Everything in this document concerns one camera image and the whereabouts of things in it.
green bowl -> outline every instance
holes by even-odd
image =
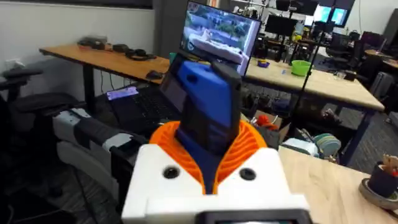
[[[303,60],[294,60],[292,62],[292,74],[304,77],[310,70],[310,65],[310,62],[306,62]]]

orange gripper part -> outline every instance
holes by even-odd
[[[205,184],[200,168],[191,155],[174,138],[175,131],[179,125],[179,121],[171,121],[162,125],[153,133],[149,144],[157,144],[161,147],[175,162],[180,164],[184,170],[202,185],[203,194],[205,194]],[[262,147],[267,147],[267,144],[257,130],[250,124],[240,121],[239,134],[217,168],[213,193],[217,194],[217,186]]]
[[[174,137],[179,125],[179,121],[165,123],[152,134],[149,144],[157,144],[161,147],[175,162],[180,164],[185,171],[201,183],[203,193],[205,193],[205,181],[199,166]]]
[[[217,194],[218,185],[234,170],[249,159],[258,149],[267,144],[258,131],[249,123],[241,121],[239,134],[232,142],[217,168],[213,185],[213,194]]]

wall outlet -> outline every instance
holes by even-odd
[[[25,65],[21,62],[20,58],[6,60],[4,63],[5,63],[7,70],[11,70],[13,68],[24,68],[25,67]]]

laptop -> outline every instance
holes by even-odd
[[[187,94],[167,72],[160,86],[129,86],[106,95],[120,128],[149,138],[161,124],[180,120]]]

laptop keyboard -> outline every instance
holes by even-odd
[[[147,137],[160,126],[162,120],[180,119],[159,89],[143,88],[139,94],[110,101],[122,129]]]

